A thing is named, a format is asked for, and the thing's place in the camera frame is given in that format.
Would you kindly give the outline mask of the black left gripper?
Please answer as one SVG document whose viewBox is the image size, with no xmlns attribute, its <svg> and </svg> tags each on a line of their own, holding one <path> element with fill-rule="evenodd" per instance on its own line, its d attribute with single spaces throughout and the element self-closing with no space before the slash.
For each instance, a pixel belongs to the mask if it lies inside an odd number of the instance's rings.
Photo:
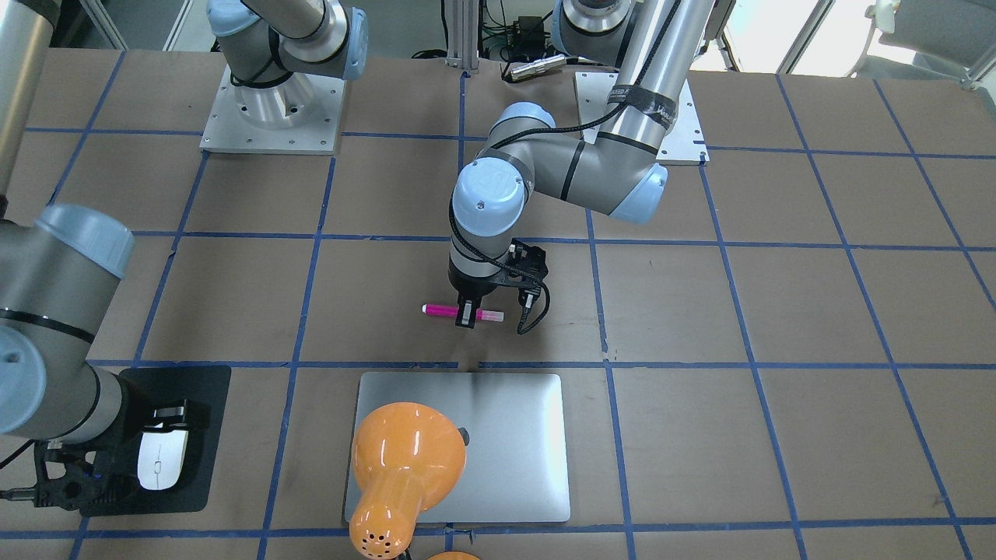
<svg viewBox="0 0 996 560">
<path fill-rule="evenodd" d="M 497 284 L 493 282 L 494 275 L 489 277 L 467 275 L 449 260 L 447 277 L 452 287 L 458 291 L 456 326 L 473 329 L 477 321 L 480 300 L 497 288 Z"/>
</svg>

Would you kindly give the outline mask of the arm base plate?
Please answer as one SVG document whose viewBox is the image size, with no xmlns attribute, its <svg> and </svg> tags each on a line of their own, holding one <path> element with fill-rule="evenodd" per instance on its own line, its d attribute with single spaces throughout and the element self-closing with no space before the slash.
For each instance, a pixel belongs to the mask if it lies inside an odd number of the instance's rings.
<svg viewBox="0 0 996 560">
<path fill-rule="evenodd" d="M 607 114 L 607 96 L 615 85 L 615 73 L 577 72 L 573 81 L 577 97 L 577 116 L 588 123 Z M 679 97 L 677 120 L 658 146 L 657 162 L 662 166 L 698 166 L 709 163 L 710 156 L 702 134 L 690 86 L 684 82 Z"/>
<path fill-rule="evenodd" d="M 199 148 L 230 155 L 333 156 L 346 81 L 295 73 L 269 89 L 235 86 L 225 68 Z"/>
</svg>

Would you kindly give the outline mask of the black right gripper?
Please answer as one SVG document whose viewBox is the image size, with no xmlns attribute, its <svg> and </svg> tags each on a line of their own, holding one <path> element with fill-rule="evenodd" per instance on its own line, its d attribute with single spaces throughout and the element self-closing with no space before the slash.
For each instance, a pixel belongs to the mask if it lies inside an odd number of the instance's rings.
<svg viewBox="0 0 996 560">
<path fill-rule="evenodd" d="M 146 426 L 149 433 L 203 432 L 209 428 L 207 404 L 178 401 L 154 408 L 154 396 L 143 373 L 121 372 L 118 379 L 124 389 L 122 410 L 109 432 L 99 438 L 102 447 L 97 451 L 97 467 L 135 467 Z"/>
</svg>

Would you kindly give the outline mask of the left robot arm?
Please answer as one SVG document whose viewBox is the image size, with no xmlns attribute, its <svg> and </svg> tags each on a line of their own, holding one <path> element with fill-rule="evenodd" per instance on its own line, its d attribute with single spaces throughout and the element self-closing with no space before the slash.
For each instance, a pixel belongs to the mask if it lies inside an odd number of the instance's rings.
<svg viewBox="0 0 996 560">
<path fill-rule="evenodd" d="M 550 35 L 563 52 L 611 66 L 602 115 L 557 127 L 537 103 L 506 107 L 451 194 L 448 278 L 458 291 L 454 322 L 474 327 L 482 299 L 518 291 L 518 334 L 538 325 L 550 301 L 545 252 L 514 238 L 534 194 L 612 219 L 647 223 L 668 171 L 658 162 L 679 116 L 679 95 L 713 11 L 711 1 L 559 1 Z"/>
</svg>

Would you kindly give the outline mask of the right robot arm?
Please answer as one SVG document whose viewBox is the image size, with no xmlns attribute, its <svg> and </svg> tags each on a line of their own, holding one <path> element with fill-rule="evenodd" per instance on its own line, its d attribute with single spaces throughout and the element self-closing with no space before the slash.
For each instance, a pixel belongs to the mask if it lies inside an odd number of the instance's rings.
<svg viewBox="0 0 996 560">
<path fill-rule="evenodd" d="M 330 155 L 344 82 L 362 77 L 366 13 L 339 1 L 210 1 L 226 59 L 204 128 L 216 153 Z M 49 205 L 32 226 L 2 221 L 2 432 L 86 443 L 127 410 L 127 390 L 86 355 L 135 238 L 107 214 Z"/>
</svg>

